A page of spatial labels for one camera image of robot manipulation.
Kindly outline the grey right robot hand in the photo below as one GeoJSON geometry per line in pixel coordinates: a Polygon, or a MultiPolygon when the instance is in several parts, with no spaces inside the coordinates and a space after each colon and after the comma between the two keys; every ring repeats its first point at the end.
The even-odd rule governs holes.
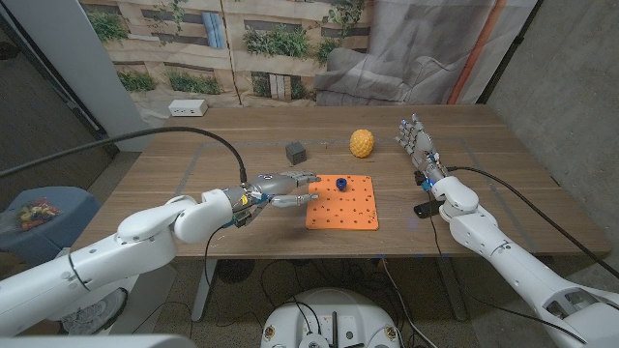
{"type": "Polygon", "coordinates": [[[402,120],[398,130],[396,142],[410,156],[417,170],[425,176],[429,187],[448,176],[448,170],[442,164],[430,135],[415,113],[411,115],[410,121],[402,120]]]}

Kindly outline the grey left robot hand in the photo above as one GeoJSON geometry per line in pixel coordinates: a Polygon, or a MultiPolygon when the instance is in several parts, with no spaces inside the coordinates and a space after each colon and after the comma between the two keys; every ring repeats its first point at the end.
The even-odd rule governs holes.
{"type": "Polygon", "coordinates": [[[292,191],[320,181],[321,178],[312,172],[287,171],[259,174],[239,187],[226,188],[223,192],[232,206],[232,220],[226,226],[250,224],[267,204],[280,209],[306,205],[316,200],[318,194],[294,195],[292,191]]]}

